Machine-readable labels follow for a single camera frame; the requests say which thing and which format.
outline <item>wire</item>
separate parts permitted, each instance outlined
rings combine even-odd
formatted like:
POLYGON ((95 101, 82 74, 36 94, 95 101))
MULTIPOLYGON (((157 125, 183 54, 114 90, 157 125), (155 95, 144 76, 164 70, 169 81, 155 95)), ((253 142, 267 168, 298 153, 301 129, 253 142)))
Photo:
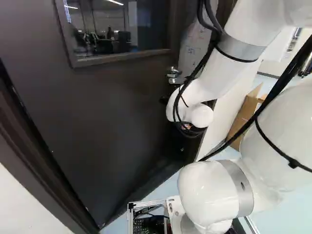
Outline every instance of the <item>wire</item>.
POLYGON ((312 169, 310 169, 309 167, 306 167, 304 165, 302 165, 300 162, 298 162, 298 160, 292 158, 292 157, 289 157, 287 154, 285 154, 281 149, 279 149, 265 134, 264 132, 262 131, 262 129, 260 128, 259 126, 259 123, 258 123, 258 119, 256 118, 254 120, 254 123, 255 123, 255 126, 258 130, 258 132, 260 133, 260 135, 262 136, 262 138, 279 154, 281 155, 283 158, 285 158, 288 162, 289 162, 289 166, 293 169, 295 169, 296 167, 299 167, 307 172, 310 172, 312 173, 312 169))
POLYGON ((208 24, 204 20, 204 18, 203 18, 203 5, 204 5, 204 0, 198 0, 198 2, 197 2, 197 18, 198 18, 199 23, 204 28, 210 29, 210 30, 215 31, 217 33, 220 33, 220 31, 217 28, 215 28, 212 25, 208 24))
POLYGON ((187 137, 187 138, 196 138, 200 135, 202 135, 207 128, 196 128, 193 126, 186 126, 179 114, 178 111, 178 104, 179 104, 179 100, 182 99, 184 105, 186 107, 189 107, 188 104, 186 103, 186 101, 184 100, 182 94, 183 92, 186 90, 186 88, 190 85, 190 83, 195 79, 195 76, 197 75, 197 73, 205 66, 205 64, 207 63, 216 43, 219 41, 221 33, 223 31, 222 27, 220 26, 218 20, 216 19, 216 17, 214 16, 214 13, 212 11, 211 8, 211 4, 210 1, 207 0, 198 0, 197 1, 197 18, 199 23, 207 28, 210 29, 212 31, 217 32, 217 40, 216 41, 212 41, 212 43, 210 43, 210 45, 208 46, 207 49, 207 53, 205 54, 205 56, 202 58, 202 60, 198 63, 198 65, 196 66, 196 68, 192 71, 191 75, 186 77, 187 80, 184 83, 183 87, 181 88, 181 86, 179 87, 179 92, 175 98, 174 101, 174 105, 173 105, 173 119, 174 119, 174 123, 176 128, 179 130, 179 132, 187 137), (210 18, 211 22, 213 22, 213 24, 215 25, 215 27, 213 27, 212 25, 209 25, 204 19, 203 19, 203 5, 205 5, 205 9, 207 11, 208 17, 210 18))
POLYGON ((214 155, 220 153, 228 146, 230 146, 240 135, 242 135, 248 128, 253 124, 255 119, 261 114, 261 112, 270 104, 270 102, 286 87, 289 81, 296 75, 300 66, 305 62, 310 52, 312 51, 312 35, 308 38, 308 40, 304 43, 295 57, 292 59, 290 64, 287 66, 283 74, 277 80, 274 87, 269 92, 268 96, 259 107, 259 109, 254 113, 254 115, 231 137, 227 142, 225 142, 221 147, 216 149, 210 154, 207 154, 199 161, 206 161, 214 155))
POLYGON ((168 216, 165 216, 165 215, 157 215, 157 214, 151 214, 151 213, 146 213, 146 215, 150 215, 150 216, 156 216, 156 217, 164 217, 164 218, 167 218, 170 220, 170 218, 168 216))
POLYGON ((211 20, 211 22, 213 23, 214 27, 220 32, 223 32, 223 28, 221 27, 221 25, 219 24, 218 20, 215 17, 215 14, 213 12, 213 9, 211 7, 211 0, 204 0, 204 5, 205 5, 205 9, 207 12, 207 15, 209 17, 209 19, 211 20))

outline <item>door frame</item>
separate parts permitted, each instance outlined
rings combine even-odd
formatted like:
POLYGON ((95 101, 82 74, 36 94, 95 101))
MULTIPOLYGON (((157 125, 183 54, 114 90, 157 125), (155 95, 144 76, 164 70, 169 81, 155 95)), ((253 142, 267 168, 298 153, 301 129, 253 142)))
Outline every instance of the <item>door frame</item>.
POLYGON ((168 49, 145 50, 133 53, 121 53, 112 55, 93 56, 89 58, 77 58, 72 45, 70 29, 64 11, 64 3, 62 0, 54 0, 58 23, 63 37, 64 49, 72 68, 85 67, 90 65, 98 65, 109 62, 123 61, 128 59, 137 59, 155 55, 171 54, 175 65, 178 63, 180 51, 180 39, 184 29, 183 20, 186 14, 187 0, 169 0, 170 9, 168 15, 168 49))
POLYGON ((99 227, 83 206, 29 118, 0 60, 0 163, 75 234, 99 227))

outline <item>black strap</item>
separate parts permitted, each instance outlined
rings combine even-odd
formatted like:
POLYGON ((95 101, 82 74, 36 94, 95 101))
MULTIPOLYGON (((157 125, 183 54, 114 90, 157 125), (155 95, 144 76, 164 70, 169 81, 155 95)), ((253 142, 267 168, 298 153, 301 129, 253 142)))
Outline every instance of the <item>black strap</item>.
POLYGON ((184 98, 182 97, 182 94, 181 94, 181 86, 179 87, 179 93, 180 93, 180 95, 181 95, 181 99, 182 99, 184 105, 185 105, 186 107, 189 107, 189 106, 186 104, 184 98))
POLYGON ((312 169, 309 167, 306 167, 304 165, 302 165, 298 160, 289 157, 287 154, 285 154, 283 151, 281 151, 276 145, 274 145, 274 143, 272 141, 270 141, 270 139, 268 139, 268 137, 264 134, 264 132, 262 131, 262 129, 259 126, 258 123, 258 118, 255 118, 254 120, 255 122, 255 126, 257 128, 257 130, 259 131, 260 135, 262 136, 262 138, 276 151, 278 152, 279 155, 281 155, 283 158, 285 158, 288 162, 289 162, 289 166, 293 169, 299 167, 307 172, 311 172, 312 173, 312 169))
POLYGON ((235 58, 231 55, 228 55, 224 51, 222 51, 217 45, 215 46, 216 50, 219 51, 220 54, 224 55, 225 57, 228 57, 229 59, 238 61, 238 62, 256 62, 258 59, 253 59, 253 60, 246 60, 246 59, 241 59, 241 58, 235 58))

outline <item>ceiling light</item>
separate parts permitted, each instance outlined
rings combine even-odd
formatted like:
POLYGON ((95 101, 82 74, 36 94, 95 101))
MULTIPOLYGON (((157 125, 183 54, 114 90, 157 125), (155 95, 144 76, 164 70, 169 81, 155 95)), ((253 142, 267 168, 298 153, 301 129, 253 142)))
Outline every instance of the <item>ceiling light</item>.
POLYGON ((116 4, 120 5, 120 6, 123 6, 123 3, 118 2, 118 1, 114 1, 114 0, 107 0, 107 1, 110 1, 112 3, 116 3, 116 4))
POLYGON ((73 7, 73 6, 66 6, 66 5, 64 5, 64 7, 72 8, 72 9, 78 9, 77 7, 73 7))

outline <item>light blue floor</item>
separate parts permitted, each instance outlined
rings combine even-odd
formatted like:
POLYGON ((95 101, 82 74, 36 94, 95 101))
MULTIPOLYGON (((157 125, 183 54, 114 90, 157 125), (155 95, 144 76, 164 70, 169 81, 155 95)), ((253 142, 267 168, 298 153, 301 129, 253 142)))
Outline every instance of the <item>light blue floor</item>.
MULTIPOLYGON (((294 85, 301 79, 295 78, 289 85, 294 85)), ((276 83, 276 79, 266 76, 257 75, 253 88, 263 83, 259 96, 267 94, 276 83)), ((231 159, 240 157, 240 153, 229 147, 214 159, 231 159)), ((177 178, 178 173, 174 174, 170 179, 161 184, 152 193, 150 193, 144 201, 155 199, 166 199, 169 196, 178 195, 177 178)), ((270 211, 257 213, 252 215, 257 228, 261 234, 303 234, 310 233, 312 230, 312 186, 302 188, 296 192, 290 193, 286 199, 276 208, 270 211)), ((247 234, 250 234, 245 223, 242 224, 247 234)), ((123 214, 113 223, 103 229, 101 234, 126 234, 127 215, 123 214)))

